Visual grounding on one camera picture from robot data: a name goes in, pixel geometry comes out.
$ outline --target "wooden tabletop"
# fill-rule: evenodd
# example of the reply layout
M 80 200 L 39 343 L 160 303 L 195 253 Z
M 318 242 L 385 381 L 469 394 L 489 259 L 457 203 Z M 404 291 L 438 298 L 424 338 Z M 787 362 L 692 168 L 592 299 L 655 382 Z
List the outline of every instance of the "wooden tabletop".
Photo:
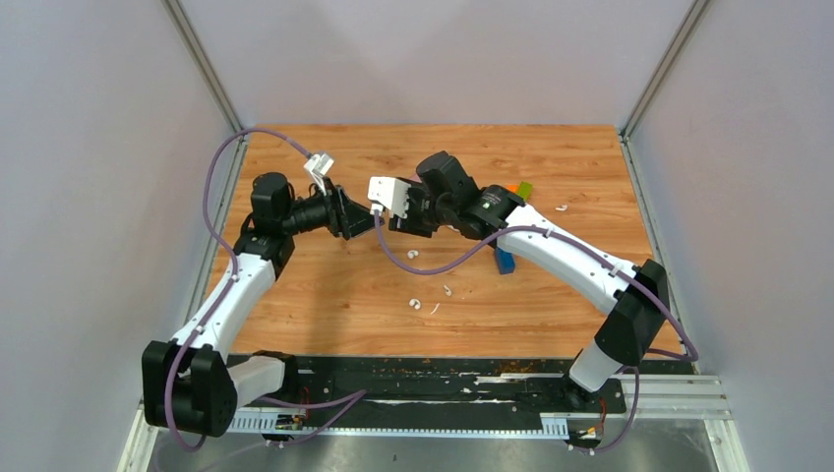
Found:
M 307 149 L 326 150 L 335 159 L 328 176 L 363 205 L 369 204 L 372 175 L 410 177 L 422 159 L 446 150 L 481 187 L 532 183 L 530 203 L 588 243 L 639 264 L 651 256 L 611 126 L 270 127 Z M 255 135 L 225 238 L 237 239 L 259 174 L 282 172 L 306 196 L 310 181 L 303 164 L 286 143 Z M 556 211 L 561 205 L 567 210 Z M 533 263 L 516 258 L 515 273 L 499 275 L 489 248 L 451 272 L 420 276 L 392 264 L 373 232 L 343 241 L 321 229 L 294 239 L 287 269 L 247 319 L 235 352 L 573 357 L 605 319 Z M 388 231 L 386 239 L 398 256 L 420 268 L 444 265 L 473 245 L 446 228 L 431 239 Z M 409 261 L 412 249 L 420 255 Z M 220 253 L 211 286 L 227 262 Z M 412 298 L 421 301 L 420 310 L 408 305 Z M 681 352 L 668 324 L 654 346 Z

